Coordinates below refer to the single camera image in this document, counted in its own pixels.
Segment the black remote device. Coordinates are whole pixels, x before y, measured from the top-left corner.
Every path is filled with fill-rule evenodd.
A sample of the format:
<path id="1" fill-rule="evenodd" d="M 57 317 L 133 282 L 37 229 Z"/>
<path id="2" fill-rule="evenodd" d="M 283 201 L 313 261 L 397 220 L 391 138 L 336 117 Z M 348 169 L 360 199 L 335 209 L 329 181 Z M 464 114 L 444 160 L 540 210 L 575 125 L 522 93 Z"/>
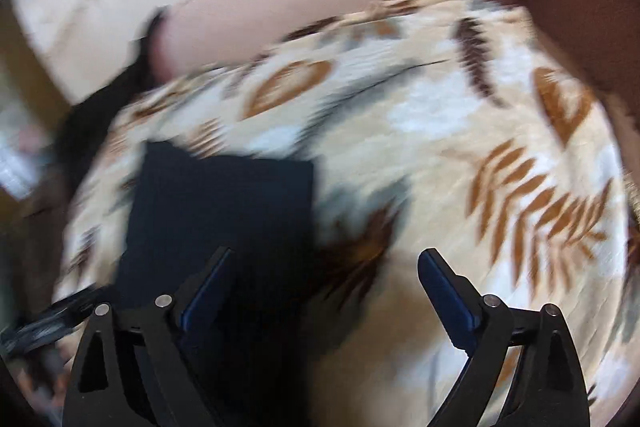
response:
<path id="1" fill-rule="evenodd" d="M 16 359 L 53 345 L 87 320 L 94 308 L 103 303 L 106 294 L 106 287 L 91 285 L 52 303 L 30 321 L 16 322 L 6 327 L 1 332 L 2 353 L 8 359 Z"/>

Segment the black garment on bed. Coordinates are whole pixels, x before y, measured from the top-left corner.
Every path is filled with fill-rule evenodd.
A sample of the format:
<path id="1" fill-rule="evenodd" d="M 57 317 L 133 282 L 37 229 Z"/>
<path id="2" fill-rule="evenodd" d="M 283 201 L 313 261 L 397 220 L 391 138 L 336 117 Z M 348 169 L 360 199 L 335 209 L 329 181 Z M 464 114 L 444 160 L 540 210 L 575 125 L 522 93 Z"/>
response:
<path id="1" fill-rule="evenodd" d="M 158 9 L 148 21 L 132 62 L 105 87 L 74 105 L 55 133 L 53 152 L 68 200 L 87 176 L 119 111 L 160 85 L 160 68 L 154 61 L 166 12 Z"/>

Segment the cream leaf-print blanket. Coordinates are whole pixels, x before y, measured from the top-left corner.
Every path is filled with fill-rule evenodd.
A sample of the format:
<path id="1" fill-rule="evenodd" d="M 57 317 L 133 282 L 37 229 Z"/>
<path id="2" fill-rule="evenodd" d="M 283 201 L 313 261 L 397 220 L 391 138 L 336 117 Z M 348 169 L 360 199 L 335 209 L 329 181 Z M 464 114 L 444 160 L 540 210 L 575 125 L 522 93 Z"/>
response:
<path id="1" fill-rule="evenodd" d="M 559 303 L 585 377 L 597 375 L 627 263 L 620 149 L 526 10 L 380 0 L 136 98 L 75 197 L 58 297 L 124 264 L 151 141 L 201 161 L 311 161 L 326 247 L 386 219 L 374 238 L 386 260 L 354 328 L 311 365 L 318 425 L 415 426 L 444 401 L 462 358 L 419 291 L 427 246 L 511 305 Z"/>

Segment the navy blue shirt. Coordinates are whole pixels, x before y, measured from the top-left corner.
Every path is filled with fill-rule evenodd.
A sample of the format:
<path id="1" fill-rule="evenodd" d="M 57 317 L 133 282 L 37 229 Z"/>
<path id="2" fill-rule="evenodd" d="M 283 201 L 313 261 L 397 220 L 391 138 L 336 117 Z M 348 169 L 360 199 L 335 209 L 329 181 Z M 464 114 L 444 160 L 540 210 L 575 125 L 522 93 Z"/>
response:
<path id="1" fill-rule="evenodd" d="M 303 323 L 312 291 L 308 161 L 143 147 L 115 288 L 125 308 L 226 257 L 179 321 L 179 349 L 221 426 L 309 424 Z"/>

